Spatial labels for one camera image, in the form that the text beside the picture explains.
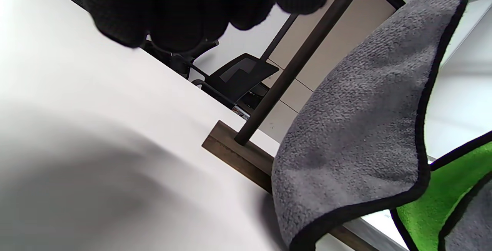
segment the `chair armrest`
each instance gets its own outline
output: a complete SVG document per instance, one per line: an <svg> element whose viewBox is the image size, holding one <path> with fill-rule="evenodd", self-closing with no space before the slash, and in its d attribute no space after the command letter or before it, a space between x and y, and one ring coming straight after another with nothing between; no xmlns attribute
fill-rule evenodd
<svg viewBox="0 0 492 251"><path fill-rule="evenodd" d="M214 94L220 96L221 98L223 98L225 101L229 102L231 105L236 105L236 102L233 102L231 101L231 99L227 98L225 95L223 95L222 93L220 93L218 90L216 90L215 88L212 88L209 84L207 84L205 81L202 81L200 79L196 79L196 80L193 80L192 81L192 84L195 85L195 86L198 86L198 85L201 85L201 86L204 86L206 87L208 90L211 90L212 92L214 92Z"/></svg>

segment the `green microfiber towel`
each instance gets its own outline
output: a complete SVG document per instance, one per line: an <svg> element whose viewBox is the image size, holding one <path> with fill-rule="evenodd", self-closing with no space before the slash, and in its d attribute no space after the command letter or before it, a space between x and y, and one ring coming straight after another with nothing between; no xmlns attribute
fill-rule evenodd
<svg viewBox="0 0 492 251"><path fill-rule="evenodd" d="M437 251L439 232L458 202L492 171L492 131L431 165L429 187L417 200L393 209L393 220L410 251Z"/></svg>

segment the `towel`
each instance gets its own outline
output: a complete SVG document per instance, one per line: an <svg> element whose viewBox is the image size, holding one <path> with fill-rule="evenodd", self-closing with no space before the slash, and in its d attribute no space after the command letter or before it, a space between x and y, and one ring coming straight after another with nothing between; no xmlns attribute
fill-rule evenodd
<svg viewBox="0 0 492 251"><path fill-rule="evenodd" d="M464 197L473 192L474 186L492 172L492 132L460 146L430 166L431 178L424 195L391 211L410 251L437 251L439 237L449 234L451 224L445 223L456 219L449 216L463 206L458 204L467 200Z"/></svg>
<svg viewBox="0 0 492 251"><path fill-rule="evenodd" d="M331 229L420 197L424 118L468 0L411 0L328 74L274 159L272 188L291 251Z"/></svg>
<svg viewBox="0 0 492 251"><path fill-rule="evenodd" d="M463 198L450 215L446 224L458 222L439 242L439 251L483 251L492 247L492 172L485 176L470 192L470 198Z"/></svg>

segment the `office chair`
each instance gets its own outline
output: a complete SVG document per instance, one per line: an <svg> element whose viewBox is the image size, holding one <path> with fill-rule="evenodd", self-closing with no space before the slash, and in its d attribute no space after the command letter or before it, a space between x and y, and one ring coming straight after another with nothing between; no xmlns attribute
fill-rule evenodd
<svg viewBox="0 0 492 251"><path fill-rule="evenodd" d="M154 58L176 71L185 79L189 77L190 65L202 54L211 50L219 44L218 40L213 42L204 41L196 48L184 53L170 53L156 48L151 41L146 40L142 49Z"/></svg>
<svg viewBox="0 0 492 251"><path fill-rule="evenodd" d="M261 81L278 71L274 65L261 62L248 53L231 60L210 76L193 64L190 67L204 76L204 80L196 79L192 83L201 85L204 92L229 109L234 108L241 97Z"/></svg>

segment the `dark metal rod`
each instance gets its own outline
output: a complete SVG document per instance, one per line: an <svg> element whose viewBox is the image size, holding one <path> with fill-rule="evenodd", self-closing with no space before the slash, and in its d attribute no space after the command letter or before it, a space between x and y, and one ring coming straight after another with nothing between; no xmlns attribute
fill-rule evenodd
<svg viewBox="0 0 492 251"><path fill-rule="evenodd" d="M328 8L324 16L318 22L306 41L296 52L292 60L285 67L278 80L272 88L263 97L263 100L258 104L251 117L246 121L241 130L234 138L237 143L245 145L255 131L260 127L260 124L265 120L267 115L272 111L273 107L280 100L290 84L294 81L306 65L307 61L314 54L319 45L323 42L328 33L333 29L337 21L347 10L353 0L334 0Z"/></svg>
<svg viewBox="0 0 492 251"><path fill-rule="evenodd" d="M297 16L298 16L297 13L293 13L287 18L287 20L282 25L278 33L275 35L273 41L269 44L269 46L265 49L265 52L263 52L263 55L260 57L261 62L267 61L267 59L270 57L270 55L277 47L278 43L280 43L283 36L285 36L287 31L289 30L290 26L292 26L292 24L294 23L294 20L296 20Z"/></svg>

